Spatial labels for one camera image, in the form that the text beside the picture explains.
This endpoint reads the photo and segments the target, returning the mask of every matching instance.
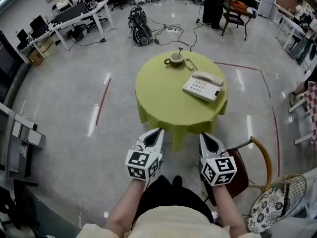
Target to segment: beige shirt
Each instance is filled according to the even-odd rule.
[[[211,224],[200,212],[183,206],[161,206],[142,214],[126,233],[129,238],[230,238],[229,228]],[[110,230],[86,224],[77,238],[118,238]],[[261,238],[260,234],[246,234],[240,238]]]
[[[301,20],[301,16],[305,13],[304,7],[302,5],[298,5],[295,9],[298,11],[298,13],[296,13],[294,17],[298,20]]]
[[[309,27],[313,29],[313,31],[308,30],[306,33],[307,39],[310,39],[316,32],[317,32],[317,19],[313,19],[312,22],[309,24]]]

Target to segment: telephone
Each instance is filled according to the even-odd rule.
[[[196,70],[183,86],[183,91],[211,102],[219,95],[224,81],[207,72]]]

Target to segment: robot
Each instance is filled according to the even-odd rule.
[[[152,129],[142,134],[131,150],[128,151],[125,165],[129,176],[141,180],[149,180],[159,169],[162,159],[164,130]],[[223,143],[216,137],[201,133],[200,159],[201,174],[211,186],[230,183],[237,172],[233,157],[226,152]]]
[[[208,133],[200,133],[201,174],[211,186],[230,183],[237,173],[234,158],[229,156],[223,143]]]
[[[125,160],[132,178],[149,180],[159,169],[163,139],[164,130],[161,128],[152,129],[139,137]]]

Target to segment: cup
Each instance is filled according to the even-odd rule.
[[[164,63],[172,67],[179,67],[184,63],[184,56],[180,53],[172,53],[169,58],[165,59]]]

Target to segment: round table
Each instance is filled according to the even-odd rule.
[[[182,51],[184,58],[189,58],[198,70],[222,78],[225,84],[211,103],[183,92],[182,87],[192,72],[185,65],[173,68],[164,64],[173,52],[179,51],[160,54],[145,63],[136,79],[135,94],[141,123],[148,121],[151,129],[169,130],[173,149],[177,151],[182,148],[186,132],[212,133],[218,114],[225,113],[228,94],[218,66],[207,57],[189,51]]]

